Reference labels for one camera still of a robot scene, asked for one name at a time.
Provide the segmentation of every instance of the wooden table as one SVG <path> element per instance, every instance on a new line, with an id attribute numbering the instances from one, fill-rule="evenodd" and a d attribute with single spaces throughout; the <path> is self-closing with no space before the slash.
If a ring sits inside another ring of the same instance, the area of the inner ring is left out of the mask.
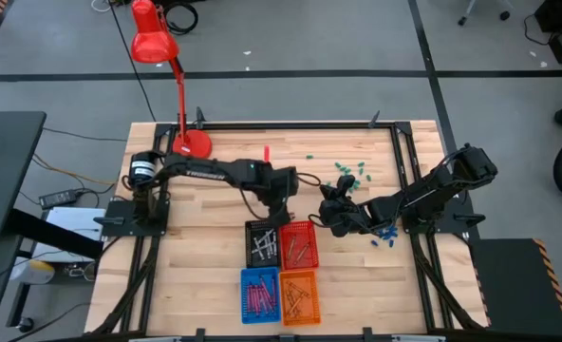
<path id="1" fill-rule="evenodd" d="M 411 122 L 414 141 L 425 175 L 443 157 L 434 121 Z M 155 124 L 134 123 L 122 162 L 126 175 L 132 154 L 152 146 Z M 365 180 L 353 194 L 355 202 L 393 194 L 400 189 L 389 130 L 316 129 L 212 131 L 212 158 L 233 161 L 262 159 L 263 146 L 271 147 L 273 167 L 295 165 L 299 172 L 319 176 L 324 182 L 340 176 L 335 162 L 365 162 Z M 403 154 L 406 165 L 407 148 Z M 307 154 L 314 156 L 307 160 Z M 412 181 L 411 172 L 407 172 Z M 186 177 L 170 180 L 172 204 L 167 235 L 161 240 L 150 310 L 149 335 L 253 334 L 360 334 L 363 327 L 374 333 L 424 333 L 425 325 L 414 258 L 409 237 L 400 229 L 393 248 L 370 244 L 372 236 L 334 237 L 329 229 L 317 229 L 320 267 L 317 281 L 322 323 L 287 328 L 282 323 L 243 325 L 240 317 L 240 270 L 245 267 L 246 220 L 254 219 L 238 190 L 226 183 Z M 130 197 L 122 186 L 117 195 Z M 255 195 L 246 193 L 256 213 L 265 215 Z M 289 200 L 296 219 L 317 213 L 322 196 L 316 187 L 300 183 Z M 445 282 L 461 305 L 480 324 L 487 325 L 478 281 L 467 245 L 452 235 L 436 237 Z M 106 252 L 85 326 L 99 326 L 126 288 L 135 239 L 124 237 Z M 148 251 L 144 246 L 143 256 Z M 436 324 L 441 326 L 437 294 L 429 284 Z M 132 328 L 137 328 L 141 294 L 134 303 Z"/>

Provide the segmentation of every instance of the lamp base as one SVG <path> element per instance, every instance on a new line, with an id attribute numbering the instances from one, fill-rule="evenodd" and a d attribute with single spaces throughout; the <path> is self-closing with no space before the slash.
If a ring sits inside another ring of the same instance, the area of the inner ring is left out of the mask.
<path id="1" fill-rule="evenodd" d="M 176 136 L 173 151 L 182 156 L 208 158 L 212 153 L 212 140 L 207 133 L 201 130 L 190 129 L 186 131 L 184 144 L 182 144 L 180 136 Z"/>

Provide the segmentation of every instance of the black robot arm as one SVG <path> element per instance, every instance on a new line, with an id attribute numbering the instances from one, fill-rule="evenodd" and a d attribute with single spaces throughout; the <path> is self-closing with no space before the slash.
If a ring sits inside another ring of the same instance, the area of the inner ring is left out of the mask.
<path id="1" fill-rule="evenodd" d="M 497 173 L 481 148 L 466 144 L 445 157 L 428 175 L 392 196 L 355 204 L 347 197 L 355 178 L 342 176 L 336 187 L 320 186 L 324 196 L 319 206 L 320 220 L 336 237 L 348 233 L 376 234 L 401 216 L 414 224 L 431 224 L 440 218 L 445 203 L 457 193 L 486 185 Z"/>
<path id="2" fill-rule="evenodd" d="M 218 161 L 180 154 L 164 156 L 163 167 L 155 172 L 155 160 L 163 158 L 156 151 L 140 152 L 132 157 L 128 185 L 134 193 L 136 219 L 151 217 L 153 210 L 150 190 L 177 176 L 225 181 L 241 191 L 256 194 L 262 204 L 269 207 L 268 220 L 273 225 L 290 222 L 286 202 L 298 192 L 295 167 L 272 168 L 269 162 L 256 160 Z"/>

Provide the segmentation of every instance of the gray concrete floor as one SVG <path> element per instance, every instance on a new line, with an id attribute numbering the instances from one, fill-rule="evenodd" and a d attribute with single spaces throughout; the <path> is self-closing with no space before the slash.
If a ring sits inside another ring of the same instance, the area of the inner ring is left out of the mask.
<path id="1" fill-rule="evenodd" d="M 503 23 L 501 5 L 479 1 L 459 28 L 466 0 L 418 0 L 437 70 L 545 69 L 540 62 L 546 69 L 561 68 L 546 47 L 523 37 L 521 22 L 540 2 L 513 1 L 513 16 Z M 132 72 L 111 13 L 97 13 L 89 3 L 16 0 L 0 28 L 0 74 Z M 208 0 L 195 6 L 197 29 L 178 38 L 180 59 L 190 71 L 424 70 L 405 0 Z M 130 39 L 135 30 L 130 12 L 118 14 Z M 534 21 L 530 29 L 544 39 Z M 495 182 L 472 193 L 476 211 L 488 217 L 481 235 L 542 238 L 562 285 L 562 196 L 552 179 L 562 144 L 562 128 L 552 120 L 562 107 L 562 78 L 441 79 L 440 84 L 457 143 L 483 147 L 500 170 Z M 173 120 L 174 82 L 146 81 L 144 87 L 158 119 Z M 380 119 L 438 118 L 425 78 L 189 80 L 187 103 L 193 113 L 201 106 L 209 120 L 369 119 L 379 109 Z M 0 83 L 0 110 L 43 110 L 48 127 L 114 138 L 125 137 L 131 122 L 150 120 L 136 81 Z M 114 180 L 123 149 L 119 142 L 44 132 L 37 152 L 55 166 Z M 32 165 L 22 190 L 36 198 L 77 185 Z M 93 204 L 89 198 L 81 202 Z M 21 197 L 16 206 L 40 214 Z M 37 287 L 26 314 L 43 323 L 90 295 L 88 283 Z M 6 297 L 1 312 L 9 303 Z M 77 335 L 85 317 L 81 308 L 26 341 Z M 4 318 L 0 341 L 18 335 L 4 327 Z"/>

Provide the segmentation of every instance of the chair wheel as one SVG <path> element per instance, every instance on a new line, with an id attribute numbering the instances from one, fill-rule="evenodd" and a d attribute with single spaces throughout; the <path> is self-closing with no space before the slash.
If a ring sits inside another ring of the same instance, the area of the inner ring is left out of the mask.
<path id="1" fill-rule="evenodd" d="M 34 328 L 34 321 L 32 318 L 22 317 L 15 328 L 17 328 L 20 333 L 27 333 Z"/>

